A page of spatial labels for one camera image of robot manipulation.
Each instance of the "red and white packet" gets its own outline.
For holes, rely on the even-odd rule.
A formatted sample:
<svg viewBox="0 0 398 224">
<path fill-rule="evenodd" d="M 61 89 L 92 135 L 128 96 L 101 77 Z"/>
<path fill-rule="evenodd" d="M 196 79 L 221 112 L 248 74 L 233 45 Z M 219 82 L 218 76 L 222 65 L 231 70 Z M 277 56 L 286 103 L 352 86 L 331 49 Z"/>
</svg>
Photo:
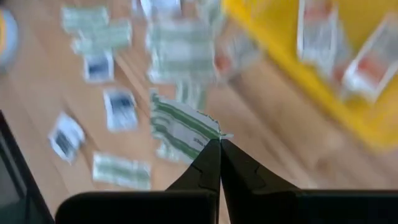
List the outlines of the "red and white packet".
<svg viewBox="0 0 398 224">
<path fill-rule="evenodd" d="M 333 65 L 338 10 L 329 0 L 300 0 L 297 53 L 302 62 Z"/>
<path fill-rule="evenodd" d="M 343 84 L 374 103 L 398 70 L 398 16 L 388 14 L 351 62 Z"/>
</svg>

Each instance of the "green and white paper strip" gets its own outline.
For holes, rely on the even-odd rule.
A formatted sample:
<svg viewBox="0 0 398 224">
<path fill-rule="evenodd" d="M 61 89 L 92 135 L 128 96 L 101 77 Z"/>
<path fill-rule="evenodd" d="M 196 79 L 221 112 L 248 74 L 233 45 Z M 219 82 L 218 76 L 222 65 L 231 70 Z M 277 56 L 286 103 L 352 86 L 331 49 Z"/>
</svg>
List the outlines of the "green and white paper strip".
<svg viewBox="0 0 398 224">
<path fill-rule="evenodd" d="M 154 91 L 150 100 L 152 135 L 163 140 L 165 146 L 171 146 L 167 150 L 177 153 L 175 157 L 191 163 L 211 139 L 221 137 L 218 122 L 190 106 L 168 100 Z"/>
<path fill-rule="evenodd" d="M 109 23 L 108 10 L 104 6 L 62 7 L 61 17 L 63 29 L 68 33 L 103 27 Z"/>
<path fill-rule="evenodd" d="M 94 154 L 93 180 L 137 190 L 150 190 L 150 165 L 116 156 Z"/>
</svg>

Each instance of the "yellow bin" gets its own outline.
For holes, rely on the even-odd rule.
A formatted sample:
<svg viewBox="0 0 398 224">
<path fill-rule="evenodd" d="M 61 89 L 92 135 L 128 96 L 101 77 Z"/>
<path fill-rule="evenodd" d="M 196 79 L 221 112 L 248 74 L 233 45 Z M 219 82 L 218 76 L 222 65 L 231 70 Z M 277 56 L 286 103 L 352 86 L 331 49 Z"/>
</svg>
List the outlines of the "yellow bin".
<svg viewBox="0 0 398 224">
<path fill-rule="evenodd" d="M 336 2 L 339 17 L 356 52 L 387 12 L 398 13 L 398 0 Z M 223 7 L 307 94 L 368 143 L 372 151 L 389 151 L 398 146 L 398 76 L 375 105 L 359 98 L 344 103 L 335 97 L 312 67 L 297 60 L 299 0 L 223 0 Z"/>
</svg>

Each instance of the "green striped paper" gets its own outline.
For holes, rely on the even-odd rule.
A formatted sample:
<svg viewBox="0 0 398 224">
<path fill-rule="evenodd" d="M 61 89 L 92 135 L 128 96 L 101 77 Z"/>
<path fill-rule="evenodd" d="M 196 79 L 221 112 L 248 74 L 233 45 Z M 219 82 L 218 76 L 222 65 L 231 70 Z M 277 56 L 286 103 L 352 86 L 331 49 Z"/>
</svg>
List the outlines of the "green striped paper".
<svg viewBox="0 0 398 224">
<path fill-rule="evenodd" d="M 190 106 L 168 100 L 155 91 L 150 100 L 152 135 L 164 142 L 163 150 L 178 154 L 174 158 L 191 163 L 211 139 L 221 137 L 218 122 Z"/>
<path fill-rule="evenodd" d="M 96 152 L 93 159 L 93 180 L 137 190 L 150 190 L 150 165 Z"/>
</svg>

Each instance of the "wooden floor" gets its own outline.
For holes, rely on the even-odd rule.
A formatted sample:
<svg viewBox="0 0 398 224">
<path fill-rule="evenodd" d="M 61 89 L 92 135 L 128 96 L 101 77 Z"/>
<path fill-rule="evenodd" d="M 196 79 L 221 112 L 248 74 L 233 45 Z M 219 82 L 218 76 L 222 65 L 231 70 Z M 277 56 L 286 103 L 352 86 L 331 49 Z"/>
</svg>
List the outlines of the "wooden floor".
<svg viewBox="0 0 398 224">
<path fill-rule="evenodd" d="M 129 16 L 129 1 L 109 2 L 113 17 Z M 54 214 L 63 200 L 79 192 L 127 190 L 92 181 L 94 151 L 149 161 L 154 190 L 167 188 L 186 165 L 155 155 L 159 142 L 150 136 L 149 88 L 154 86 L 146 78 L 150 60 L 143 45 L 145 23 L 133 22 L 132 47 L 116 56 L 116 83 L 89 85 L 82 77 L 82 59 L 73 54 L 70 37 L 60 27 L 61 0 L 9 0 L 5 5 L 17 19 L 21 39 L 14 65 L 0 77 L 0 109 L 50 211 Z M 112 134 L 106 129 L 102 91 L 107 86 L 131 89 L 137 101 L 137 131 Z M 156 87 L 173 97 L 173 86 Z M 61 111 L 73 116 L 87 135 L 72 166 L 47 141 Z M 211 87 L 205 112 L 220 122 L 223 132 L 234 134 L 236 145 L 299 187 L 398 187 L 398 152 L 367 153 L 268 58 L 227 85 Z M 228 223 L 224 201 L 220 218 Z"/>
</svg>

